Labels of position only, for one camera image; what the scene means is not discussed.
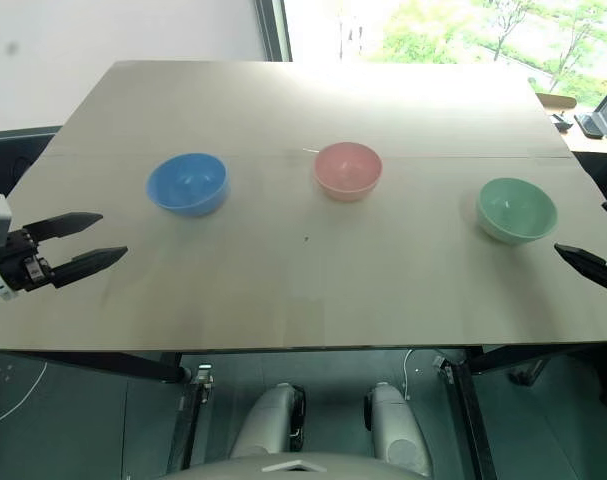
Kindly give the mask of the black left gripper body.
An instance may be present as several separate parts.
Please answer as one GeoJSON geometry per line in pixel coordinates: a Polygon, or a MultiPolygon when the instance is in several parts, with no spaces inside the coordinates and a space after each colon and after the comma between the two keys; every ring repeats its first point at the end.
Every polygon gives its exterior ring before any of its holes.
{"type": "Polygon", "coordinates": [[[38,253],[40,240],[41,231],[25,225],[9,232],[0,246],[0,276],[12,291],[32,291],[51,283],[52,269],[38,253]]]}

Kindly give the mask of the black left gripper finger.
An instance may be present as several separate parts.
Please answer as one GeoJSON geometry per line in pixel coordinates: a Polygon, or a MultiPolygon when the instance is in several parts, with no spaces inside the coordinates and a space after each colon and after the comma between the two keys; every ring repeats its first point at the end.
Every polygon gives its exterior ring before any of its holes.
{"type": "Polygon", "coordinates": [[[28,224],[25,226],[25,230],[35,242],[42,242],[79,233],[102,218],[103,215],[99,213],[70,212],[28,224]]]}
{"type": "Polygon", "coordinates": [[[101,248],[73,257],[69,262],[51,270],[50,283],[61,288],[92,276],[119,261],[126,253],[126,246],[101,248]]]}

